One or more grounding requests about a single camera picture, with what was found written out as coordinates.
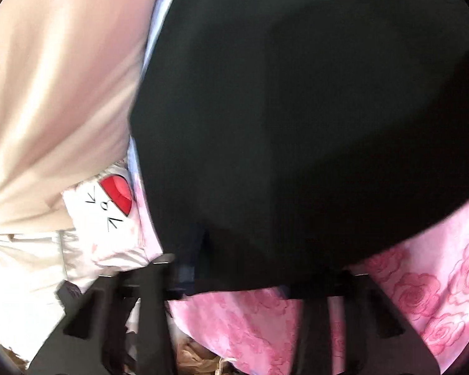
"white fabric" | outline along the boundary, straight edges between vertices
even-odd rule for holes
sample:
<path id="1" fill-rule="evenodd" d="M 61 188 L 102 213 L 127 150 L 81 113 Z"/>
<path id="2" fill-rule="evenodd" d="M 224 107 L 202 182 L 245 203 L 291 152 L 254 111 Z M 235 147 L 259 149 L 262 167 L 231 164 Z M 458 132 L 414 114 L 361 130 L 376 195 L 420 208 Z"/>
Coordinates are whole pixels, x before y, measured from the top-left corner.
<path id="1" fill-rule="evenodd" d="M 61 192 L 125 156 L 154 1 L 0 4 L 0 233 L 72 227 Z"/>
<path id="2" fill-rule="evenodd" d="M 59 241 L 53 233 L 42 239 L 0 242 L 0 342 L 28 361 L 64 315 L 55 297 L 60 282 L 67 278 L 84 292 L 104 269 L 84 254 L 74 233 L 64 234 L 63 253 Z M 143 250 L 116 254 L 111 260 L 121 270 L 148 263 Z M 130 329 L 136 331 L 138 319 L 134 312 Z"/>
<path id="3" fill-rule="evenodd" d="M 106 193 L 101 186 L 101 182 L 114 178 L 119 179 L 124 189 L 124 195 L 120 195 L 124 199 L 123 206 L 127 207 L 131 201 L 128 214 L 119 208 L 119 198 L 112 198 L 111 193 Z M 112 262 L 107 259 L 115 253 L 144 250 L 138 205 L 131 191 L 129 171 L 126 163 L 121 161 L 63 192 L 64 203 L 84 252 L 90 254 L 94 262 L 111 266 Z"/>

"pink rose-patterned fabric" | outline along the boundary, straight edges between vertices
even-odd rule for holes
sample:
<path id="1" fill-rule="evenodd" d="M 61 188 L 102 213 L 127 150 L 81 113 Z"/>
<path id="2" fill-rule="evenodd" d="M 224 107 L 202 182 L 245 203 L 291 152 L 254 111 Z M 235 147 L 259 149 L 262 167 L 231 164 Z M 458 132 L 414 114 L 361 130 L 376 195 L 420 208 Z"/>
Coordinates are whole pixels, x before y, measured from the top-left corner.
<path id="1" fill-rule="evenodd" d="M 469 203 L 359 267 L 393 300 L 445 371 L 469 342 Z M 344 369 L 340 300 L 330 300 L 334 373 Z M 185 333 L 248 374 L 290 371 L 299 302 L 274 289 L 200 294 L 171 303 Z"/>

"black fabric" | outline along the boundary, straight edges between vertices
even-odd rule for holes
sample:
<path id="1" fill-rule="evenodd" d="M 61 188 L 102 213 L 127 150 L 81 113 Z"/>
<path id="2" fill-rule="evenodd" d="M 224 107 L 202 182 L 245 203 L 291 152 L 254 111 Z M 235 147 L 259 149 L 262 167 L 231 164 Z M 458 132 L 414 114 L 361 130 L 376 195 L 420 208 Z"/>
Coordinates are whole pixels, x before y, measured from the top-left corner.
<path id="1" fill-rule="evenodd" d="M 174 0 L 130 122 L 165 252 L 209 232 L 198 292 L 340 269 L 469 199 L 469 8 Z"/>
<path id="2" fill-rule="evenodd" d="M 328 301 L 326 298 L 304 300 L 290 375 L 333 373 L 331 343 Z"/>

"black plastic mount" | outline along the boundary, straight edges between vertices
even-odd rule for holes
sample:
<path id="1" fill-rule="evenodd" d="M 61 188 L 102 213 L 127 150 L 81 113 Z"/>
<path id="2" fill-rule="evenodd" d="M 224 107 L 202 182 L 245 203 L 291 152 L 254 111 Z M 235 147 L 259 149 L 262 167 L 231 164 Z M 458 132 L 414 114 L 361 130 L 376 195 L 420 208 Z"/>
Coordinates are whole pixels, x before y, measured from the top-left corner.
<path id="1" fill-rule="evenodd" d="M 183 269 L 170 254 L 146 268 L 100 277 L 82 295 L 64 283 L 66 316 L 34 358 L 32 375 L 123 375 L 129 360 L 126 321 L 141 299 L 136 375 L 177 374 L 165 301 L 180 298 Z M 304 299 L 292 375 L 331 374 L 327 297 L 344 298 L 344 375 L 439 375 L 438 363 L 410 323 L 367 275 L 341 272 L 285 288 Z"/>

